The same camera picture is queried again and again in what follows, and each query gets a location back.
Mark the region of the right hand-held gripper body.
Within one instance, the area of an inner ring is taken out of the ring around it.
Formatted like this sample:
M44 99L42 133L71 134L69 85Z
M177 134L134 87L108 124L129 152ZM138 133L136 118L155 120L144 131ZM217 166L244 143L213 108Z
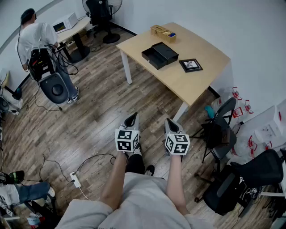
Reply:
M190 146L189 135L178 123L165 123L164 149L166 155L186 155Z

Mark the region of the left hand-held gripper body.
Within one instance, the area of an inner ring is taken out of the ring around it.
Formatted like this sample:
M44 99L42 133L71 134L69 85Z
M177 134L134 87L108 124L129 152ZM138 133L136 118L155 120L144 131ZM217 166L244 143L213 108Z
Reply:
M139 117L127 117L115 130L116 149L122 152L133 152L139 143L139 136Z

